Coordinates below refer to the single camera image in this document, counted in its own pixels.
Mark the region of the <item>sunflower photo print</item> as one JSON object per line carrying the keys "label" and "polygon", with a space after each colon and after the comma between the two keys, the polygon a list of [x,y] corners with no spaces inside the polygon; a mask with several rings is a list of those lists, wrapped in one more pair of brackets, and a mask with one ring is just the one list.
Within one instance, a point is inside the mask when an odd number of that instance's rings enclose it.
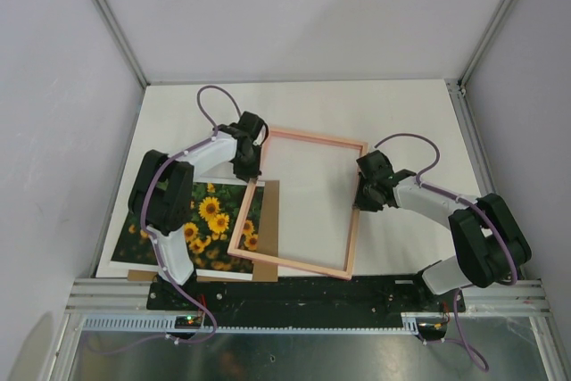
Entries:
{"label": "sunflower photo print", "polygon": [[[193,184],[182,232],[188,256],[199,277],[253,280],[253,262],[228,254],[245,189],[246,185],[236,179],[203,179]],[[110,265],[128,270],[157,268],[150,238],[140,228],[137,215],[127,215]]]}

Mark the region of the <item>brown cardboard backing board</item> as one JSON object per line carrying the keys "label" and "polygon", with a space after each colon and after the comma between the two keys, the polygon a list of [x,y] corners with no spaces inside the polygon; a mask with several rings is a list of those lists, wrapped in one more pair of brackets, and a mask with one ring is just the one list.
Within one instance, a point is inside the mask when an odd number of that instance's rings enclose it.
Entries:
{"label": "brown cardboard backing board", "polygon": [[[261,243],[258,244],[258,250],[255,254],[278,256],[279,181],[267,181],[266,188],[261,205]],[[278,279],[277,271],[277,265],[255,261],[251,280],[199,275],[198,281],[274,283]],[[151,271],[130,270],[127,280],[132,282],[152,281],[154,277],[155,273]]]}

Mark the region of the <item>pink wooden picture frame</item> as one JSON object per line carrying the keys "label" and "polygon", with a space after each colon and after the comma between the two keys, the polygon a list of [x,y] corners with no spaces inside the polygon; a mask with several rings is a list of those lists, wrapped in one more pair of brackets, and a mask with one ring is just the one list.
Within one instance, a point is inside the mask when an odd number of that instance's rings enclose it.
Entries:
{"label": "pink wooden picture frame", "polygon": [[[352,149],[358,151],[360,156],[368,152],[368,144],[364,141],[350,139],[346,137],[334,137],[330,135],[316,134],[308,131],[302,131],[291,128],[270,127],[268,132],[268,140],[263,145],[261,153],[262,161],[264,161],[266,157],[266,154],[269,149],[269,142],[272,138],[283,138],[287,140],[303,141],[315,145],[332,145],[332,146],[342,147],[345,149]],[[257,252],[251,252],[248,250],[240,249],[239,242],[242,236],[243,226],[246,221],[248,211],[250,209],[250,205],[253,199],[253,194],[255,192],[256,186],[257,186],[257,181],[254,179],[250,180],[246,186],[242,205],[240,207],[240,210],[236,218],[235,228],[228,243],[229,255],[234,257],[239,257],[242,259],[247,259],[249,261],[257,261],[276,266],[283,266],[289,269],[302,270],[306,272],[320,274],[327,277],[339,278],[342,280],[349,280],[352,278],[354,257],[356,251],[356,239],[359,230],[359,217],[360,217],[360,211],[356,208],[352,208],[351,212],[343,269],[333,269],[308,262],[293,261],[293,260],[283,259],[277,256],[261,254]]]}

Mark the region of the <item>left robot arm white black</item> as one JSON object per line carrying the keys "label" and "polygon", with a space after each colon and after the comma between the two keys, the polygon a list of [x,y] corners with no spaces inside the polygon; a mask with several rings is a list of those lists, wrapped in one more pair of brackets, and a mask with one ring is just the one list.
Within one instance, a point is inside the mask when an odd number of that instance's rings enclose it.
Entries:
{"label": "left robot arm white black", "polygon": [[188,282],[195,268],[186,249],[184,224],[190,220],[194,180],[224,163],[231,163],[236,178],[247,183],[236,216],[233,237],[240,237],[261,174],[262,146],[269,126],[251,112],[237,122],[216,125],[204,140],[167,154],[148,151],[141,161],[128,198],[128,211],[150,236],[160,277],[170,282],[166,298],[176,308],[191,307],[196,286]]}

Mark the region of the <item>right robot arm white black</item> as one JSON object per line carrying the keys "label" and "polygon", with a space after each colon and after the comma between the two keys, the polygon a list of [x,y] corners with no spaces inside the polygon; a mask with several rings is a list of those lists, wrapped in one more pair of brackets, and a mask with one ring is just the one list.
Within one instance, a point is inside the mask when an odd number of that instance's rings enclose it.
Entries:
{"label": "right robot arm white black", "polygon": [[354,208],[412,211],[451,233],[455,255],[421,270],[422,282],[411,288],[411,299],[422,311],[433,310],[453,289],[511,285],[518,269],[531,260],[531,247],[499,195],[456,195],[422,181],[413,171],[395,171],[378,150],[360,157],[357,164]]}

